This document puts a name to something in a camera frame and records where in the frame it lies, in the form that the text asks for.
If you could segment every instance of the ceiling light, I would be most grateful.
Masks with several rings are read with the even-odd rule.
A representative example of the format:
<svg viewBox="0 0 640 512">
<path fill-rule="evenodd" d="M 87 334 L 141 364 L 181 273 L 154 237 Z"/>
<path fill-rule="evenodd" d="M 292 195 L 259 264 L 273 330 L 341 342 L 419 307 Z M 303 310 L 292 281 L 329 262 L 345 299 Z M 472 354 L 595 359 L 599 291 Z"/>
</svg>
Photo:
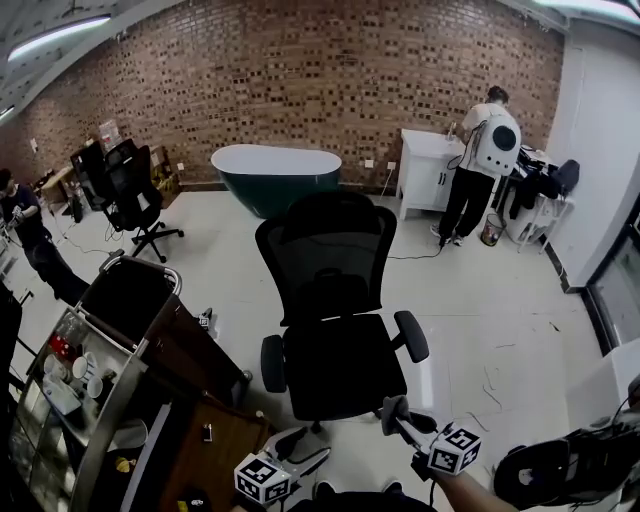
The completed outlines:
<svg viewBox="0 0 640 512">
<path fill-rule="evenodd" d="M 579 9 L 589 11 L 594 14 L 602 14 L 615 18 L 619 21 L 626 21 L 635 25 L 640 25 L 640 17 L 626 5 L 617 2 L 607 2 L 606 0 L 534 0 L 546 7 Z"/>
<path fill-rule="evenodd" d="M 11 114 L 11 112 L 13 111 L 14 107 L 13 105 L 5 108 L 2 112 L 0 112 L 0 121 L 2 121 L 5 117 L 7 117 L 9 114 Z"/>
<path fill-rule="evenodd" d="M 100 25 L 106 23 L 111 19 L 111 16 L 100 16 L 99 18 L 90 18 L 87 20 L 80 21 L 78 23 L 74 23 L 72 25 L 66 25 L 64 27 L 59 27 L 52 32 L 48 32 L 38 36 L 36 39 L 32 39 L 31 41 L 27 41 L 26 43 L 21 44 L 13 49 L 11 54 L 9 55 L 9 60 L 17 59 L 22 55 L 30 52 L 31 50 L 35 50 L 40 46 L 51 43 L 57 39 L 62 37 L 76 34 L 78 32 L 83 32 L 85 30 L 89 30 L 95 27 L 99 27 Z"/>
</svg>

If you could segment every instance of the metal cart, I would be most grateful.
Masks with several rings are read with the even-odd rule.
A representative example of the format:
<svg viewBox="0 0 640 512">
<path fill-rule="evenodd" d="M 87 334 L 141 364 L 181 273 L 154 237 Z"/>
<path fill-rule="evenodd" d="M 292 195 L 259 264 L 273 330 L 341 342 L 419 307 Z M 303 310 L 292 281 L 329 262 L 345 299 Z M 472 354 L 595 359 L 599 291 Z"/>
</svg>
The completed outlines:
<svg viewBox="0 0 640 512">
<path fill-rule="evenodd" d="M 167 387 L 150 381 L 185 396 L 213 396 L 228 406 L 242 400 L 249 378 L 180 302 L 181 287 L 172 269 L 113 258 L 45 341 L 29 369 L 9 439 L 10 458 L 45 512 L 129 510 L 146 469 L 143 461 L 172 406 L 163 391 Z M 66 357 L 55 350 L 54 339 L 71 347 Z M 73 379 L 69 385 L 81 406 L 64 415 L 44 391 L 44 361 L 55 354 L 70 370 L 73 355 L 89 351 L 101 369 L 115 374 L 113 387 L 98 401 Z M 143 419 L 149 439 L 125 454 L 141 462 L 121 476 L 113 470 L 109 448 L 119 426 L 132 417 Z"/>
</svg>

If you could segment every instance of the door frame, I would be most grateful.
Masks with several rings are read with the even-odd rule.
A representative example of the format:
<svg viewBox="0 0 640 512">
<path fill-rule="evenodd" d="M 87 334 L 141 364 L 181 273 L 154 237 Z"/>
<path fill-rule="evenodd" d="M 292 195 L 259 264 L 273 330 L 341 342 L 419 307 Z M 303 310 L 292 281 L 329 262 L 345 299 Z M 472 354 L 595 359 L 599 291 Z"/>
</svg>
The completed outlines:
<svg viewBox="0 0 640 512">
<path fill-rule="evenodd" d="M 587 285 L 582 290 L 582 300 L 587 308 L 587 313 L 593 324 L 593 328 L 600 344 L 602 355 L 605 356 L 615 347 L 619 346 L 613 321 L 607 311 L 604 301 L 596 291 L 596 283 L 605 273 L 609 265 L 613 264 L 613 260 L 620 252 L 620 249 L 627 240 L 631 240 L 634 247 L 640 252 L 640 196 L 636 198 L 631 213 L 627 217 L 620 233 L 607 251 L 606 256 L 602 259 L 593 275 L 587 281 Z"/>
</svg>

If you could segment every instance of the ceiling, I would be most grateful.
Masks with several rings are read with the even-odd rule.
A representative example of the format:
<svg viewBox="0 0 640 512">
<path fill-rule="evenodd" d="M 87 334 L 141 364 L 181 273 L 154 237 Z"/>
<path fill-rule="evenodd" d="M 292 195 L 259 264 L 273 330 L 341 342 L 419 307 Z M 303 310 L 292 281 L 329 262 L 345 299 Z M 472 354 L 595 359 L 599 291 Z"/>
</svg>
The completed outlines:
<svg viewBox="0 0 640 512">
<path fill-rule="evenodd" d="M 110 27 L 104 32 L 110 32 L 113 36 L 130 24 L 181 1 L 183 0 L 0 0 L 0 112 L 15 105 L 16 109 L 12 116 L 17 115 L 57 74 L 63 72 L 74 61 L 73 55 L 63 59 L 65 55 L 73 49 L 79 50 L 80 46 L 93 44 L 90 41 L 85 45 L 80 44 L 91 36 L 92 31 L 58 39 L 8 62 L 8 55 L 17 45 L 61 26 L 104 14 L 112 16 L 112 21 L 106 24 Z M 570 32 L 572 20 L 586 19 L 640 36 L 640 16 L 637 23 L 630 23 L 593 10 L 567 7 L 575 4 L 577 0 L 499 1 L 519 10 L 525 16 L 537 19 L 543 27 L 565 33 Z M 592 4 L 598 1 L 607 3 L 605 0 L 581 1 Z M 640 11 L 640 0 L 611 0 L 611 2 Z M 54 71 L 45 76 L 52 67 Z M 5 117 L 0 124 L 8 121 L 12 116 Z"/>
<path fill-rule="evenodd" d="M 58 27 L 104 14 L 117 16 L 140 0 L 0 0 L 0 112 L 19 104 L 28 90 L 90 31 L 73 34 L 18 57 L 20 43 Z"/>
<path fill-rule="evenodd" d="M 640 36 L 640 0 L 498 0 L 537 19 L 542 26 L 570 33 L 573 20 L 586 20 Z M 628 21 L 605 14 L 621 6 Z"/>
</svg>

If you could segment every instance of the dark green bathtub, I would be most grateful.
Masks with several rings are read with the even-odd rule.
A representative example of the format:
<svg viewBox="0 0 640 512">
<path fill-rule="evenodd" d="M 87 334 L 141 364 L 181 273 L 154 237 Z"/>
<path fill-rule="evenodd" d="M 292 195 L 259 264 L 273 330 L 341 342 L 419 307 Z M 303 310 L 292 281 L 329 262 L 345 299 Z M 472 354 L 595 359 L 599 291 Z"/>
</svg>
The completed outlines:
<svg viewBox="0 0 640 512">
<path fill-rule="evenodd" d="M 342 160 L 327 151 L 236 144 L 216 151 L 211 164 L 247 209 L 269 219 L 304 196 L 337 190 Z"/>
</svg>

